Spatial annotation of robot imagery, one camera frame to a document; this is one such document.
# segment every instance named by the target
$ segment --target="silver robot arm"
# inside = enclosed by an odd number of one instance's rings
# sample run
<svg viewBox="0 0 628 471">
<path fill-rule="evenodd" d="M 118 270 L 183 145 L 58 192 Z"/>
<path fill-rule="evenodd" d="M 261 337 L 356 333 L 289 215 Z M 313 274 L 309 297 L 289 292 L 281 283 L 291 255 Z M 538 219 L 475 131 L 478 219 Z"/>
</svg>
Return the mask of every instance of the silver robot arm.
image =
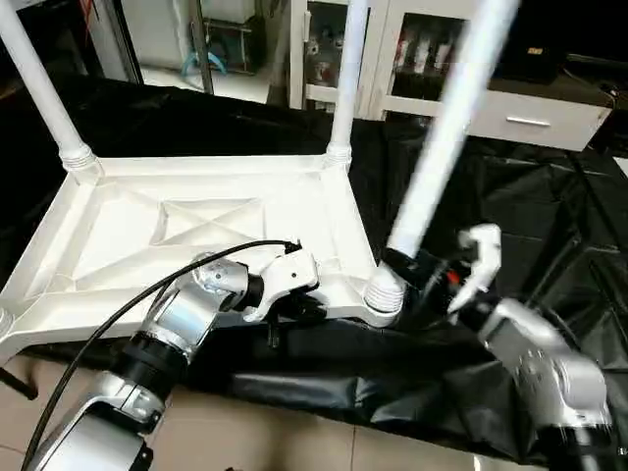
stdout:
<svg viewBox="0 0 628 471">
<path fill-rule="evenodd" d="M 627 469 L 594 360 L 515 299 L 481 294 L 457 314 L 514 379 L 550 471 Z"/>
<path fill-rule="evenodd" d="M 111 371 L 66 413 L 28 470 L 149 469 L 152 450 L 144 437 L 155 430 L 217 318 L 263 319 L 277 299 L 317 285 L 316 264 L 304 249 L 276 258 L 259 276 L 220 259 L 181 277 L 154 303 Z"/>
<path fill-rule="evenodd" d="M 598 364 L 574 350 L 538 311 L 488 294 L 501 265 L 498 226 L 474 227 L 461 233 L 459 243 L 476 256 L 466 280 L 447 287 L 449 319 L 473 330 L 514 378 L 537 429 L 609 426 Z"/>
</svg>

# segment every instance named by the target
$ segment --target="black wire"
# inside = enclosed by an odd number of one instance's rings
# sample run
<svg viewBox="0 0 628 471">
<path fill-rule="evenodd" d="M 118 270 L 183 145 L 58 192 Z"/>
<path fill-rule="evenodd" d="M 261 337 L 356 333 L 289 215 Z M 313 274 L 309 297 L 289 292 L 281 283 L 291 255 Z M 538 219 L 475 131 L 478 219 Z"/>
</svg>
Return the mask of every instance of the black wire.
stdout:
<svg viewBox="0 0 628 471">
<path fill-rule="evenodd" d="M 170 284 L 163 285 L 161 287 L 161 289 L 159 290 L 159 292 L 157 293 L 157 295 L 153 299 L 153 302 L 150 303 L 150 307 L 148 308 L 148 311 L 146 311 L 146 312 L 152 311 L 157 306 L 157 303 L 159 302 L 159 299 L 164 297 L 164 294 L 166 294 L 166 291 L 168 290 L 169 287 L 170 287 Z"/>
<path fill-rule="evenodd" d="M 573 330 L 569 327 L 566 321 L 562 317 L 560 317 L 560 315 L 556 311 L 548 306 L 540 306 L 540 310 L 543 314 L 543 317 L 545 317 L 551 324 L 553 324 L 560 331 L 562 331 L 562 334 L 567 337 L 567 340 L 569 343 L 571 343 L 572 347 L 574 347 L 578 351 L 582 350 L 578 337 L 574 334 Z"/>
<path fill-rule="evenodd" d="M 610 100 L 610 103 L 612 104 L 612 111 L 615 111 L 615 108 L 617 108 L 617 98 L 618 98 L 619 96 L 615 96 L 615 95 L 613 95 L 612 93 L 609 93 L 608 91 L 606 91 L 606 90 L 602 89 L 602 87 L 601 87 L 601 86 L 599 86 L 599 85 L 597 85 L 597 84 L 595 84 L 595 83 L 592 83 L 592 82 L 588 81 L 588 80 L 587 80 L 587 79 L 585 79 L 585 78 L 582 78 L 582 77 L 580 77 L 580 76 L 577 76 L 577 75 L 576 75 L 576 74 L 574 74 L 573 72 L 569 71 L 566 67 L 563 67 L 563 68 L 562 68 L 562 71 L 563 71 L 563 72 L 565 72 L 565 74 L 566 74 L 568 77 L 570 77 L 571 79 L 574 79 L 574 80 L 576 80 L 576 81 L 579 81 L 580 83 L 583 83 L 583 84 L 585 84 L 586 86 L 590 86 L 590 87 L 592 87 L 592 88 L 595 88 L 595 89 L 597 89 L 598 91 L 601 91 L 603 94 L 605 94 L 605 95 L 608 97 L 608 99 Z"/>
<path fill-rule="evenodd" d="M 59 380 L 57 387 L 50 395 L 50 398 L 48 399 L 48 403 L 46 404 L 46 407 L 41 413 L 41 416 L 39 417 L 39 421 L 37 422 L 37 425 L 35 426 L 35 429 L 32 433 L 32 437 L 30 438 L 30 442 L 28 443 L 28 448 L 26 449 L 25 458 L 22 463 L 21 470 L 26 471 L 28 465 L 32 461 L 37 451 L 37 448 L 39 447 L 39 442 L 41 442 L 41 437 L 43 436 L 46 426 L 48 425 L 50 416 L 54 412 L 55 407 L 57 406 L 57 403 L 59 402 L 59 399 L 61 398 L 61 394 L 63 394 L 63 391 L 68 385 L 70 378 L 77 370 L 80 360 L 85 355 L 87 350 L 91 347 L 91 345 L 96 340 L 98 340 L 105 332 L 107 332 L 107 330 L 109 330 L 111 326 L 113 326 L 116 323 L 116 321 L 118 321 L 122 316 L 124 316 L 140 301 L 144 300 L 146 297 L 150 296 L 157 289 L 161 288 L 162 290 L 160 291 L 159 295 L 153 301 L 153 305 L 154 305 L 154 303 L 157 302 L 157 299 L 161 295 L 163 295 L 164 292 L 166 292 L 166 289 L 168 288 L 168 286 L 172 282 L 174 282 L 178 277 L 185 275 L 186 273 L 189 273 L 192 270 L 195 270 L 198 267 L 201 267 L 207 263 L 211 263 L 220 258 L 226 257 L 227 255 L 231 255 L 232 253 L 240 252 L 241 250 L 245 250 L 247 248 L 252 248 L 252 247 L 257 247 L 260 245 L 284 245 L 286 248 L 295 247 L 295 245 L 292 242 L 288 242 L 285 240 L 254 240 L 252 242 L 247 242 L 241 245 L 236 245 L 235 247 L 228 248 L 226 250 L 223 250 L 222 252 L 218 252 L 212 255 L 208 255 L 207 257 L 203 257 L 200 260 L 197 260 L 193 263 L 190 263 L 189 265 L 184 266 L 183 268 L 177 270 L 172 275 L 167 276 L 166 278 L 160 280 L 159 282 L 155 283 L 154 285 L 142 291 L 140 294 L 134 297 L 131 301 L 127 302 L 127 304 L 125 304 L 120 309 L 118 309 L 118 311 L 116 311 L 98 329 L 96 329 L 94 333 L 91 335 L 91 337 L 85 342 L 85 345 L 77 353 L 77 356 L 75 357 L 75 359 L 72 360 L 72 363 L 70 363 L 68 368 L 66 368 L 66 371 L 64 372 L 63 376 Z"/>
</svg>

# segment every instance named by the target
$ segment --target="black tarp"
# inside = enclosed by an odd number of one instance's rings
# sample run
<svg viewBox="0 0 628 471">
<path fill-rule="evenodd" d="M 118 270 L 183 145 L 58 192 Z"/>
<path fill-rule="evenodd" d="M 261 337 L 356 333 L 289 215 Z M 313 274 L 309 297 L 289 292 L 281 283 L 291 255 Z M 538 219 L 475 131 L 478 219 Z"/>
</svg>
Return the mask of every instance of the black tarp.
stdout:
<svg viewBox="0 0 628 471">
<path fill-rule="evenodd" d="M 59 87 L 80 133 L 104 157 L 314 153 L 324 151 L 331 129 L 325 114 L 172 88 L 90 78 L 66 78 Z M 0 123 L 4 180 L 12 181 L 0 189 L 4 281 L 64 173 L 24 92 L 0 102 Z M 355 123 L 349 177 L 376 256 L 423 138 L 424 131 L 410 124 Z M 628 182 L 609 156 L 472 138 L 424 245 L 445 256 L 460 229 L 498 223 L 503 266 L 497 292 L 533 299 L 568 323 L 604 369 L 624 443 L 627 194 Z M 434 313 L 419 316 L 412 307 L 394 329 L 345 320 L 283 325 L 278 349 L 268 346 L 263 327 L 219 331 L 186 382 L 441 445 L 539 462 L 530 421 L 505 371 L 464 329 L 439 322 Z M 106 367 L 120 344 L 104 340 L 86 363 Z M 30 352 L 68 359 L 77 347 L 44 345 Z"/>
</svg>

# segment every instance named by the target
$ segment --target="floor tile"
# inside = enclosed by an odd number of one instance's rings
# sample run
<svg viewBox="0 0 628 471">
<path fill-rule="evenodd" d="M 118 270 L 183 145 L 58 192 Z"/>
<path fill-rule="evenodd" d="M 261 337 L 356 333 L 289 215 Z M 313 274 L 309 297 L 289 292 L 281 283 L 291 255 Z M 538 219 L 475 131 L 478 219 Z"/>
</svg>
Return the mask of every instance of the floor tile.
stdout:
<svg viewBox="0 0 628 471">
<path fill-rule="evenodd" d="M 151 471 L 349 471 L 352 441 L 347 424 L 177 390 Z"/>
<path fill-rule="evenodd" d="M 628 176 L 628 159 L 622 159 L 619 157 L 615 157 L 615 162 L 621 169 L 621 171 Z"/>
<path fill-rule="evenodd" d="M 352 471 L 473 471 L 473 455 L 357 427 Z"/>
<path fill-rule="evenodd" d="M 5 368 L 22 380 L 31 378 L 39 389 L 39 397 L 30 401 L 0 384 L 0 445 L 24 452 L 39 415 L 61 378 L 65 365 L 17 356 Z M 76 372 L 50 420 L 53 426 L 74 404 L 94 374 L 88 370 Z"/>
<path fill-rule="evenodd" d="M 195 91 L 203 90 L 202 80 L 198 71 L 194 71 L 194 73 L 185 78 L 178 71 L 150 67 L 142 67 L 141 73 L 144 83 L 147 85 L 176 86 Z M 223 75 L 212 71 L 214 94 L 239 100 L 266 103 L 270 85 L 270 73 L 270 67 L 260 69 L 253 76 L 238 73 Z"/>
<path fill-rule="evenodd" d="M 20 471 L 24 456 L 14 449 L 0 446 L 0 463 L 3 471 Z"/>
<path fill-rule="evenodd" d="M 543 471 L 537 466 L 520 466 L 487 456 L 474 456 L 474 471 Z"/>
</svg>

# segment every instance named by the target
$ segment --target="glass cabinet door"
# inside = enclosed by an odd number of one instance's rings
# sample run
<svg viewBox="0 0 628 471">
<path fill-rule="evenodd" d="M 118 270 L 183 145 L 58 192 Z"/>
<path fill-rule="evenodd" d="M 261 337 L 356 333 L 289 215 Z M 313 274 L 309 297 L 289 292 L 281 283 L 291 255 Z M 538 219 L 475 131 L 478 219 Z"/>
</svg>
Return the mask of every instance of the glass cabinet door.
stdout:
<svg viewBox="0 0 628 471">
<path fill-rule="evenodd" d="M 298 1 L 291 3 L 299 8 Z M 333 110 L 340 76 L 340 59 L 344 46 L 344 26 L 348 0 L 306 1 L 301 12 L 292 18 L 292 27 L 299 28 L 303 18 L 302 42 L 290 42 L 290 47 L 302 50 L 290 51 L 290 106 L 293 108 Z M 362 67 L 358 85 L 356 116 L 367 117 L 370 97 L 377 68 L 379 47 L 389 0 L 369 0 L 368 19 Z"/>
<path fill-rule="evenodd" d="M 436 116 L 460 34 L 478 3 L 391 0 L 371 119 L 387 111 Z"/>
<path fill-rule="evenodd" d="M 333 88 L 338 86 L 346 8 L 345 5 L 331 3 L 308 3 L 311 19 L 305 44 L 306 83 Z"/>
<path fill-rule="evenodd" d="M 438 101 L 464 21 L 406 14 L 392 64 L 389 94 Z"/>
</svg>

